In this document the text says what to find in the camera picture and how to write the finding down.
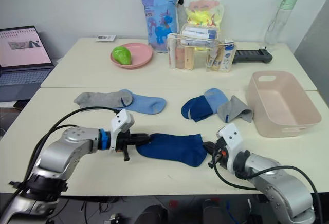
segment green pear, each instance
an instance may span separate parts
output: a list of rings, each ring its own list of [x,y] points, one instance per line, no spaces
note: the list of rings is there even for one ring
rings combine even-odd
[[[116,47],[112,51],[112,56],[121,65],[131,65],[132,63],[132,56],[126,47]]]

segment clear plastic bottle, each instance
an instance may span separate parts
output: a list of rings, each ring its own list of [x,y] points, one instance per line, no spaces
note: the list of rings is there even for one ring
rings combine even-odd
[[[269,24],[265,34],[265,46],[271,48],[278,42],[281,31],[286,25],[288,18],[297,0],[281,0],[278,11]]]

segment gray sock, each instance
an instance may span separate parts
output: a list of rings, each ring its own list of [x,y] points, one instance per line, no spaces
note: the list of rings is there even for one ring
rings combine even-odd
[[[242,118],[249,123],[252,121],[253,111],[236,96],[219,106],[217,114],[225,123],[231,122],[235,118]]]
[[[83,107],[127,107],[133,101],[133,96],[129,92],[113,92],[113,93],[81,93],[74,102],[77,103],[80,108]]]

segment blue ring joint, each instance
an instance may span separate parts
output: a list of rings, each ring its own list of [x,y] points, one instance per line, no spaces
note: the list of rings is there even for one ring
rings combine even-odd
[[[106,150],[106,146],[107,146],[107,141],[108,141],[108,135],[106,134],[106,132],[104,131],[104,129],[99,129],[101,135],[102,135],[102,150]]]

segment laptop keyboard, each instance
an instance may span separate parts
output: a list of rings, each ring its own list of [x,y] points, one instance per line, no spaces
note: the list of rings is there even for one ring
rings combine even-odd
[[[49,70],[6,73],[0,77],[0,86],[42,83],[49,73]]]

